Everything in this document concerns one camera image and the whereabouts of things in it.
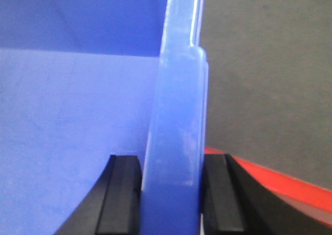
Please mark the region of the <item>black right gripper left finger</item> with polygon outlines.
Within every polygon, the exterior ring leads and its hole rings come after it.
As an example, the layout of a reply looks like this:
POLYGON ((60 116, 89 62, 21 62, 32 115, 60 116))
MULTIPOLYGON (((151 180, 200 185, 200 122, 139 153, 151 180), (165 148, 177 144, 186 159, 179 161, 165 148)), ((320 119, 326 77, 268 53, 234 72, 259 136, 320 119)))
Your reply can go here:
POLYGON ((111 155, 56 234, 139 234, 142 170, 137 156, 111 155))

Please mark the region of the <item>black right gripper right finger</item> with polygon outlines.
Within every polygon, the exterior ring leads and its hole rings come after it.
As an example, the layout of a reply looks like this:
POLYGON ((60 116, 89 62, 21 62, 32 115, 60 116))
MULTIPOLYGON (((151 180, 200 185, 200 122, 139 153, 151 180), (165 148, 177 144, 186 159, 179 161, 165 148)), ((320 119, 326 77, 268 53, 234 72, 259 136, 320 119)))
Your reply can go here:
POLYGON ((329 234, 255 180, 235 158, 205 155, 202 179, 205 234, 329 234))

